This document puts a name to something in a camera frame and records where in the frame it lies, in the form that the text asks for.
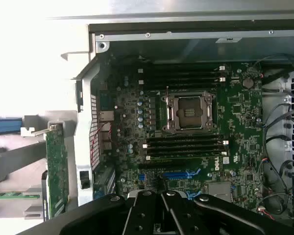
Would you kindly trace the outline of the grey chipset heatsink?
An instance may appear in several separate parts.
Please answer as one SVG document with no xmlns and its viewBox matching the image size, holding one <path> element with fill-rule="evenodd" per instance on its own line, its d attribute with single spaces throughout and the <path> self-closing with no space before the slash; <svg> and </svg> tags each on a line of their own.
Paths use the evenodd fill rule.
<svg viewBox="0 0 294 235">
<path fill-rule="evenodd" d="M 229 182 L 212 182 L 208 184 L 208 194 L 227 202 L 231 201 L 231 184 Z"/>
</svg>

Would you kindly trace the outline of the long blue expansion slot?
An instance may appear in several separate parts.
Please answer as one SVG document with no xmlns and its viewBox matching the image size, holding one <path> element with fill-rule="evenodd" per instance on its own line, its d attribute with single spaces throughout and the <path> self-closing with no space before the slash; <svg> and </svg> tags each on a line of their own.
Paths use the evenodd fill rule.
<svg viewBox="0 0 294 235">
<path fill-rule="evenodd" d="M 201 169 L 198 168 L 197 171 L 181 171 L 181 172 L 165 172 L 163 177 L 168 180 L 184 180 L 192 179 L 194 176 L 200 173 Z"/>
</svg>

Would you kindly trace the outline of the black expansion slot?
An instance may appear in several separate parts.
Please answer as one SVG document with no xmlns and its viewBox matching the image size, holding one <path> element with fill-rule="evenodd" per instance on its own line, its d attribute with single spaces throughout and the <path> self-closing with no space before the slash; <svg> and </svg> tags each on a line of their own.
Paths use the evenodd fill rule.
<svg viewBox="0 0 294 235">
<path fill-rule="evenodd" d="M 192 162 L 150 162 L 138 164 L 139 169 L 156 169 L 156 168 L 178 168 L 193 169 L 198 168 L 200 164 Z"/>
</svg>

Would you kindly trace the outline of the black labelled RAM stick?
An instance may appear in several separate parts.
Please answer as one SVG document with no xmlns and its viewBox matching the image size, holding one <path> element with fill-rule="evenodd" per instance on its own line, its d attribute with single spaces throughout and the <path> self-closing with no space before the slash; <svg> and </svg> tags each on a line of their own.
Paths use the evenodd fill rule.
<svg viewBox="0 0 294 235">
<path fill-rule="evenodd" d="M 190 159 L 151 159 L 146 160 L 146 163 L 162 163 L 162 164 L 188 164 L 188 163 L 201 163 L 204 158 L 190 158 Z"/>
</svg>

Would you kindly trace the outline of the black RAM slot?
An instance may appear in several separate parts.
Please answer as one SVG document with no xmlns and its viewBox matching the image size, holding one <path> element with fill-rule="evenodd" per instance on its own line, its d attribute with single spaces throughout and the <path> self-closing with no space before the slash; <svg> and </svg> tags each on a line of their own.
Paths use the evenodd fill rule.
<svg viewBox="0 0 294 235">
<path fill-rule="evenodd" d="M 146 143 L 152 142 L 172 142 L 172 141 L 222 141 L 226 137 L 223 135 L 198 135 L 198 136 L 169 136 L 169 137 L 158 137 L 148 138 Z"/>
<path fill-rule="evenodd" d="M 223 75 L 222 72 L 219 71 L 144 71 L 141 73 L 142 76 L 195 76 L 195 75 L 203 75 L 203 76 L 220 76 Z"/>
<path fill-rule="evenodd" d="M 138 66 L 137 70 L 139 71 L 146 71 L 146 70 L 217 70 L 222 71 L 226 70 L 226 65 L 214 65 L 214 64 L 150 64 L 146 66 Z"/>
<path fill-rule="evenodd" d="M 143 149 L 147 148 L 171 148 L 171 147 L 226 147 L 223 142 L 153 142 L 144 143 Z"/>
<path fill-rule="evenodd" d="M 147 151 L 147 155 L 178 155 L 178 154 L 202 154 L 202 153 L 221 153 L 226 152 L 225 149 L 206 149 L 206 150 L 200 150 L 200 149 L 190 149 L 190 150 L 152 150 Z"/>
<path fill-rule="evenodd" d="M 212 76 L 212 77 L 149 77 L 144 79 L 139 79 L 138 84 L 147 84 L 148 82 L 157 83 L 169 83 L 169 82 L 186 82 L 186 83 L 199 83 L 199 82 L 224 82 L 226 80 L 225 76 Z"/>
<path fill-rule="evenodd" d="M 213 159 L 217 157 L 224 157 L 221 154 L 208 154 L 208 155 L 166 155 L 166 156 L 152 156 L 146 155 L 145 160 L 152 161 L 176 161 L 176 160 L 194 160 L 194 159 Z"/>
<path fill-rule="evenodd" d="M 182 89 L 210 89 L 218 86 L 224 86 L 224 82 L 215 83 L 147 83 L 143 84 L 142 87 L 146 90 L 182 90 Z"/>
</svg>

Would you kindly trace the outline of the green motherboard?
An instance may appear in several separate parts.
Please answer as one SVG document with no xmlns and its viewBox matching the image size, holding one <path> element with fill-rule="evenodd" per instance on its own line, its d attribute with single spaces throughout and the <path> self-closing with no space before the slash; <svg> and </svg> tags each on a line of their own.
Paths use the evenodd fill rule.
<svg viewBox="0 0 294 235">
<path fill-rule="evenodd" d="M 128 197 L 131 191 L 147 189 L 155 192 L 179 190 L 189 200 L 204 193 L 208 194 L 208 184 L 229 182 L 231 203 L 255 211 L 262 198 L 263 187 L 257 178 L 257 168 L 262 156 L 262 91 L 261 73 L 248 63 L 210 63 L 226 65 L 219 70 L 225 76 L 224 86 L 210 89 L 146 90 L 138 84 L 139 79 L 149 77 L 199 77 L 195 76 L 142 76 L 138 66 L 151 62 L 114 63 L 106 75 L 102 87 L 97 89 L 98 130 L 92 141 L 92 170 L 94 198 L 109 193 Z M 146 70 L 146 71 L 213 71 L 213 70 Z M 246 89 L 243 79 L 250 77 L 254 86 Z M 208 91 L 216 95 L 213 101 L 213 121 L 217 128 L 199 134 L 172 134 L 162 130 L 165 125 L 166 104 L 161 97 L 167 93 Z M 226 147 L 171 147 L 147 148 L 142 145 L 148 138 L 169 136 L 223 135 Z M 225 149 L 224 157 L 202 160 L 200 173 L 192 179 L 168 180 L 165 172 L 197 171 L 193 169 L 156 168 L 139 169 L 138 164 L 146 163 L 147 151 Z M 146 180 L 139 182 L 138 175 L 144 173 Z"/>
</svg>

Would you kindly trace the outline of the metal CPU socket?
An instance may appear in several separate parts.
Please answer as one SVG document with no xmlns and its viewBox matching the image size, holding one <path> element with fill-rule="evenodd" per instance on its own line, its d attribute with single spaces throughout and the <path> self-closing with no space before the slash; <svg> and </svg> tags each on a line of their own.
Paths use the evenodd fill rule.
<svg viewBox="0 0 294 235">
<path fill-rule="evenodd" d="M 162 130 L 172 134 L 207 133 L 217 128 L 213 121 L 213 101 L 208 91 L 167 93 L 161 97 L 166 104 L 166 122 Z"/>
</svg>

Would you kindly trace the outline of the green RAM stick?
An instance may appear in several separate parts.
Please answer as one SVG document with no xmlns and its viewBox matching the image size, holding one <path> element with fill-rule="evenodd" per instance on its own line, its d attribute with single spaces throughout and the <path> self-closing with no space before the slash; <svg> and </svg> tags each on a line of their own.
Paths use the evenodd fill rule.
<svg viewBox="0 0 294 235">
<path fill-rule="evenodd" d="M 0 192 L 0 199 L 39 199 L 39 194 L 25 194 L 24 192 Z"/>
</svg>

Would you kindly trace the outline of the grey parts rack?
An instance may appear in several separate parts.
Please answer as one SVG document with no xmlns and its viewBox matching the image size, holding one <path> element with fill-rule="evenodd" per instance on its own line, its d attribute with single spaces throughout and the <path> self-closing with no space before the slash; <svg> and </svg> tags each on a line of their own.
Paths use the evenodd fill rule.
<svg viewBox="0 0 294 235">
<path fill-rule="evenodd" d="M 40 131 L 50 123 L 60 123 L 65 132 L 68 153 L 69 201 L 67 210 L 78 206 L 77 180 L 74 158 L 74 132 L 76 111 L 45 111 L 24 116 L 25 132 Z M 0 193 L 23 192 L 41 195 L 41 176 L 46 170 L 46 145 L 43 136 L 23 137 L 21 134 L 0 135 Z M 43 219 L 42 197 L 36 199 L 0 199 L 0 218 Z"/>
</svg>

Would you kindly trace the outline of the hard disk with blue rails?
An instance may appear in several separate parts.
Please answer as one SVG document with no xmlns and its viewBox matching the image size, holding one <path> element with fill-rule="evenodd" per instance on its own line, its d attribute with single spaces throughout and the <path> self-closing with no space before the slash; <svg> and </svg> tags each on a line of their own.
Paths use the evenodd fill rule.
<svg viewBox="0 0 294 235">
<path fill-rule="evenodd" d="M 22 118 L 0 118 L 0 135 L 19 133 L 22 124 Z"/>
</svg>

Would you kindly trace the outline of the open black PC case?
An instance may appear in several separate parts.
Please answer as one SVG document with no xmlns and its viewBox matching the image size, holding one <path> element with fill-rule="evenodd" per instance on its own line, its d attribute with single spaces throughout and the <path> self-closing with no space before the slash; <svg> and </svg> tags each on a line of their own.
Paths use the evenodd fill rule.
<svg viewBox="0 0 294 235">
<path fill-rule="evenodd" d="M 135 16 L 134 22 L 92 23 L 88 31 L 95 56 L 76 80 L 78 208 L 54 222 L 56 235 L 83 214 L 80 207 L 109 194 L 121 196 L 109 193 L 94 198 L 91 148 L 99 122 L 96 91 L 114 63 L 132 62 L 248 63 L 261 73 L 263 153 L 257 178 L 263 193 L 252 212 L 294 228 L 294 11 L 244 20 L 220 16 L 187 21 L 167 16 L 157 22 L 154 16 L 145 21 Z M 126 200 L 139 191 L 121 197 Z M 165 191 L 174 190 L 152 191 L 157 195 L 153 235 L 180 235 L 163 203 Z M 185 193 L 175 191 L 188 199 Z"/>
</svg>

